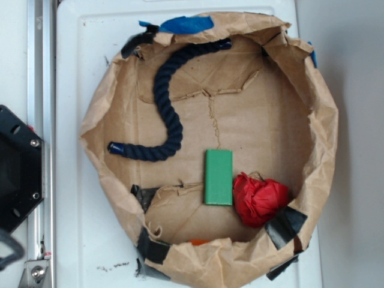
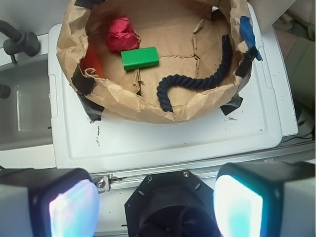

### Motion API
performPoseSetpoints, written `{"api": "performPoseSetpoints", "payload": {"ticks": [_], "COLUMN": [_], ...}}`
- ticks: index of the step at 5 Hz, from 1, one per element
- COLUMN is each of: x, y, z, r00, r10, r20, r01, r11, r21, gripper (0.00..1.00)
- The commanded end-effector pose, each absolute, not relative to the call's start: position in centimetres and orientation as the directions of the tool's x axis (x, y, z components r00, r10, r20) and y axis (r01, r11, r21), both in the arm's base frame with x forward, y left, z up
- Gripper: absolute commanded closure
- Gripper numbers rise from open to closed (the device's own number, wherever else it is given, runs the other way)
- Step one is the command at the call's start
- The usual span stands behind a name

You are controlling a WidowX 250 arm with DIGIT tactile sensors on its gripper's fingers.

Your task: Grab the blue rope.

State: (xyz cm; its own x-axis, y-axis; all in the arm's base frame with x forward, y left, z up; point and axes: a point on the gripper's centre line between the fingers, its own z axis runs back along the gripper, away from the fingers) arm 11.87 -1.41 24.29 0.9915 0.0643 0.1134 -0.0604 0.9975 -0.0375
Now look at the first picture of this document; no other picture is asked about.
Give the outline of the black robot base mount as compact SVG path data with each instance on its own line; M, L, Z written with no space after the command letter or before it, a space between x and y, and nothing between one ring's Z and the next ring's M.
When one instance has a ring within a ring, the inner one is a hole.
M43 143L1 106L1 228L13 233L43 200Z

